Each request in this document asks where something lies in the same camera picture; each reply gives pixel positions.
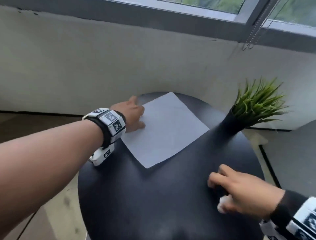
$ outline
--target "person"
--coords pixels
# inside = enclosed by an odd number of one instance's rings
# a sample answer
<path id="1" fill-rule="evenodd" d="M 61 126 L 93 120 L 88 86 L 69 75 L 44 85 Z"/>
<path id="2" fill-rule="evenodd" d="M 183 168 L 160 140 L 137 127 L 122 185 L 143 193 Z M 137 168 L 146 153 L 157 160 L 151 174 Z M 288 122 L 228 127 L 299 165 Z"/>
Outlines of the person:
<path id="1" fill-rule="evenodd" d="M 145 109 L 136 101 L 133 96 L 110 108 L 124 117 L 127 132 L 145 127 L 139 121 Z M 109 142 L 107 138 L 99 124 L 84 119 L 0 144 L 0 239 L 59 193 L 87 159 Z M 282 190 L 226 165 L 211 173 L 207 183 L 221 185 L 230 194 L 222 204 L 225 212 L 265 219 L 261 226 L 270 239 L 316 239 L 315 198 Z"/>

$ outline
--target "black tabletop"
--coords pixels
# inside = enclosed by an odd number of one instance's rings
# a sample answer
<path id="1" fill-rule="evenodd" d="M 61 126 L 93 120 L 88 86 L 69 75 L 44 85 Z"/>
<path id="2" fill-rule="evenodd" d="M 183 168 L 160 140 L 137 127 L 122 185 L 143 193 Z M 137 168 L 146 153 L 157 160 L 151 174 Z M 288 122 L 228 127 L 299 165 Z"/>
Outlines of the black tabletop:
<path id="1" fill-rule="evenodd" d="M 139 103 L 163 94 L 141 95 Z M 264 178 L 248 140 L 241 132 L 228 135 L 219 125 L 225 115 L 209 104 L 176 95 L 210 130 L 148 169 L 121 140 L 100 166 L 87 162 L 79 172 L 78 194 L 91 239 L 262 240 L 257 220 L 217 211 L 218 193 L 206 183 L 222 163 Z"/>

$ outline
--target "white sheet of paper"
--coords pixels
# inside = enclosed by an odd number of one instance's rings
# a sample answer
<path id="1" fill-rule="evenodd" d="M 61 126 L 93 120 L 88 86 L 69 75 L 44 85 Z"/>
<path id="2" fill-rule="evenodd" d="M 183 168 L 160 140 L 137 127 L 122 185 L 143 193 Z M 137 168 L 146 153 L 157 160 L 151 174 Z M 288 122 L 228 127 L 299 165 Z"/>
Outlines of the white sheet of paper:
<path id="1" fill-rule="evenodd" d="M 145 168 L 172 157 L 209 130 L 172 92 L 144 107 L 140 120 L 146 128 L 124 134 L 122 140 Z"/>

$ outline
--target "plant pot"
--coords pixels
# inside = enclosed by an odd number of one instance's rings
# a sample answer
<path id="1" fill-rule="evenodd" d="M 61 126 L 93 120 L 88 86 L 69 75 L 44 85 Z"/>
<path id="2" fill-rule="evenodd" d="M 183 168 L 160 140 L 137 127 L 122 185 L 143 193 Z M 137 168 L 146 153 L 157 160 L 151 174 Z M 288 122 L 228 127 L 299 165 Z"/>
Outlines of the plant pot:
<path id="1" fill-rule="evenodd" d="M 231 108 L 229 110 L 229 113 L 226 115 L 224 120 L 221 122 L 222 127 L 232 135 L 235 135 L 239 131 L 243 130 L 245 127 L 248 127 L 244 123 L 237 120 L 237 118 L 234 116 Z"/>

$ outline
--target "window glass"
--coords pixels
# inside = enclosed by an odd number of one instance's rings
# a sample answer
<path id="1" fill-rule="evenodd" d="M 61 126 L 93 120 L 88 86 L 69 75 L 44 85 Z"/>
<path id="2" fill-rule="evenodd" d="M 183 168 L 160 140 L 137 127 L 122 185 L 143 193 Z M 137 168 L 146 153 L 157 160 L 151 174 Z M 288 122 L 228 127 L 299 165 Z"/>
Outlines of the window glass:
<path id="1" fill-rule="evenodd" d="M 244 0 L 163 0 L 195 7 L 208 8 L 222 12 L 238 14 Z"/>
<path id="2" fill-rule="evenodd" d="M 316 0 L 280 0 L 269 19 L 316 27 Z"/>

